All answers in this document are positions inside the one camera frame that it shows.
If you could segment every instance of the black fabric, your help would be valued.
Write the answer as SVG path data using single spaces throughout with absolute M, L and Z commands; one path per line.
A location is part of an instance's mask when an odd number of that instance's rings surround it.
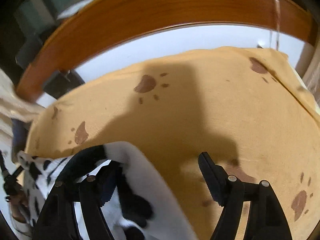
M 36 167 L 35 163 L 33 163 L 33 162 L 30 164 L 29 173 L 34 181 L 36 181 L 38 179 L 39 175 L 41 174 L 41 172 L 39 171 L 39 169 Z
M 122 168 L 118 169 L 116 180 L 123 217 L 135 222 L 141 228 L 146 228 L 147 219 L 150 219 L 153 215 L 150 203 L 132 192 L 125 176 L 122 174 Z
M 115 169 L 111 174 L 109 174 L 107 178 L 103 180 L 103 184 L 101 186 L 101 195 L 100 195 L 100 200 L 102 205 L 110 201 L 116 189 L 116 171 L 117 169 Z
M 51 161 L 45 160 L 44 163 L 43 163 L 43 169 L 46 170 L 50 163 L 51 163 Z
M 144 240 L 145 239 L 143 233 L 135 227 L 130 227 L 128 229 L 125 229 L 124 234 L 127 240 Z
M 75 154 L 63 168 L 57 180 L 72 183 L 94 170 L 96 163 L 106 159 L 103 145 L 89 147 Z
M 36 210 L 36 214 L 37 216 L 40 215 L 40 211 L 39 211 L 39 203 L 37 201 L 37 199 L 35 198 L 35 210 Z

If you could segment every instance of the paw print pattern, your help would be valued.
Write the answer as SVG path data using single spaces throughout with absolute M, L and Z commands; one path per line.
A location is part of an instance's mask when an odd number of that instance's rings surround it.
M 53 107 L 53 115 L 51 117 L 52 120 L 56 119 L 58 120 L 58 113 L 60 113 L 62 110 L 58 109 L 56 106 Z
M 303 183 L 304 180 L 304 173 L 301 173 L 300 176 L 300 183 Z M 311 184 L 311 177 L 309 177 L 308 179 L 308 187 Z M 294 200 L 291 203 L 291 208 L 294 211 L 294 221 L 297 221 L 299 219 L 299 217 L 302 215 L 304 208 L 306 207 L 306 203 L 307 203 L 307 199 L 308 199 L 308 194 L 305 190 L 300 191 L 294 198 Z
M 168 75 L 168 73 L 161 73 L 160 77 L 165 77 L 166 75 Z M 157 81 L 154 77 L 150 76 L 150 75 L 143 75 L 141 78 L 141 81 L 139 82 L 139 84 L 133 89 L 135 92 L 143 94 L 143 93 L 147 93 L 152 91 L 157 85 Z M 167 88 L 169 87 L 169 84 L 163 83 L 161 84 L 162 88 Z M 159 96 L 154 94 L 153 98 L 155 101 L 159 100 Z M 140 97 L 138 99 L 138 103 L 140 105 L 143 104 L 143 97 Z
M 251 62 L 251 70 L 258 73 L 258 74 L 267 74 L 268 70 L 267 68 L 261 63 L 259 62 L 256 58 L 254 57 L 250 57 L 249 58 L 250 62 Z M 275 75 L 275 73 L 273 73 L 273 71 L 270 71 L 270 74 L 272 75 L 271 78 L 274 82 L 278 82 L 273 75 Z M 269 84 L 269 81 L 265 78 L 265 77 L 261 77 L 263 79 L 263 81 L 267 84 Z
M 83 121 L 79 125 L 79 127 L 78 127 L 78 129 L 77 129 L 77 131 L 75 133 L 75 143 L 78 144 L 78 145 L 82 144 L 87 140 L 88 137 L 89 137 L 89 134 L 87 133 L 87 131 L 85 129 L 85 121 Z

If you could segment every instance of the black and white spotted blanket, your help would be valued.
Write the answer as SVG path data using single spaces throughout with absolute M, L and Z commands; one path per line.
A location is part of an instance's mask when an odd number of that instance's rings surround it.
M 101 208 L 115 240 L 197 239 L 176 198 L 135 146 L 127 142 L 114 142 L 84 149 L 77 155 L 81 155 L 82 161 L 77 171 L 73 172 L 73 176 L 77 174 L 76 182 L 81 182 L 87 175 L 97 174 L 110 160 L 121 163 L 127 189 L 124 191 L 116 187 L 111 199 Z M 18 153 L 18 161 L 25 169 L 23 188 L 29 199 L 31 226 L 37 222 L 56 178 L 71 158 L 53 160 L 30 156 L 23 151 Z M 139 199 L 135 208 L 123 204 L 128 195 Z M 80 203 L 75 202 L 75 210 L 80 235 L 87 240 L 89 237 Z

